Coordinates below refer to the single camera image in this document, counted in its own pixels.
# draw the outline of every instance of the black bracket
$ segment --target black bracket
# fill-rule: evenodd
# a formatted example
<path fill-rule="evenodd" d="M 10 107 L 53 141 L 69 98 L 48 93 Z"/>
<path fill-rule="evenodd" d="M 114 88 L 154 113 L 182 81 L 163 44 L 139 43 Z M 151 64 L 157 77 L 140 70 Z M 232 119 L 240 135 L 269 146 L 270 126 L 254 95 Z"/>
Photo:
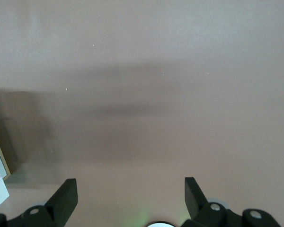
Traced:
<path fill-rule="evenodd" d="M 185 203 L 190 215 L 182 227 L 280 227 L 267 212 L 247 209 L 242 216 L 216 202 L 208 202 L 193 177 L 185 178 Z"/>
<path fill-rule="evenodd" d="M 33 206 L 9 221 L 0 214 L 0 227 L 63 227 L 77 203 L 76 179 L 67 179 L 44 206 Z"/>

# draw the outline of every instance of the black object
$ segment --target black object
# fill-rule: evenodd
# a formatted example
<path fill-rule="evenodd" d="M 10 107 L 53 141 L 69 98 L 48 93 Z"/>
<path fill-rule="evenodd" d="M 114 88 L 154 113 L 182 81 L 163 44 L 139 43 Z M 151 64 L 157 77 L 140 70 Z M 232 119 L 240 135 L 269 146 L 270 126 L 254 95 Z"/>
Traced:
<path fill-rule="evenodd" d="M 209 203 L 193 177 L 185 178 L 185 203 L 191 219 L 182 227 L 280 227 L 263 210 L 248 209 L 240 216 L 221 204 Z"/>
<path fill-rule="evenodd" d="M 78 203 L 76 179 L 67 179 L 44 206 L 34 206 L 7 221 L 0 214 L 0 227 L 63 227 Z"/>

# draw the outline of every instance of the wooden edge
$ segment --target wooden edge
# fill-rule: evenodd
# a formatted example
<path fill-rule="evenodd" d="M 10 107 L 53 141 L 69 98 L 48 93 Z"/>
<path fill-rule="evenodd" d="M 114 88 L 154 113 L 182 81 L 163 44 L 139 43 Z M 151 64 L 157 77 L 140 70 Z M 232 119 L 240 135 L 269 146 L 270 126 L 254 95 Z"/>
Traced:
<path fill-rule="evenodd" d="M 10 176 L 10 171 L 9 171 L 9 167 L 8 167 L 8 164 L 6 163 L 5 161 L 5 158 L 4 158 L 4 155 L 2 153 L 2 150 L 0 148 L 0 158 L 1 158 L 1 161 L 3 163 L 3 166 L 4 166 L 4 169 L 6 171 L 6 176 L 3 178 L 3 180 L 6 180 L 9 176 Z"/>

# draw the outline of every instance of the glossy surface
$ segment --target glossy surface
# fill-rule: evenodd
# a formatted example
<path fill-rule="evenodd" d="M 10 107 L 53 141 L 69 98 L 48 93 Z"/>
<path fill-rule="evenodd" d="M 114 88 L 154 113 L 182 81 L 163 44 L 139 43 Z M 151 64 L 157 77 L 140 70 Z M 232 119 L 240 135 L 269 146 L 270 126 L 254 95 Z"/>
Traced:
<path fill-rule="evenodd" d="M 9 218 L 75 177 L 67 226 L 181 224 L 194 176 L 284 226 L 284 1 L 0 1 L 0 134 Z"/>

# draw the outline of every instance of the floor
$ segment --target floor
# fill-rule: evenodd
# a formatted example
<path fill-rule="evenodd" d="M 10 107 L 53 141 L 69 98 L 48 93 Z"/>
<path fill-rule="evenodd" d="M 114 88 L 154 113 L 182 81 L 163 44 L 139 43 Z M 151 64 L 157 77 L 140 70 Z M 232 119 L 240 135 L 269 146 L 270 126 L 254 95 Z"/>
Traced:
<path fill-rule="evenodd" d="M 184 178 L 284 226 L 284 1 L 0 1 L 13 218 L 76 178 L 67 227 L 178 226 Z"/>

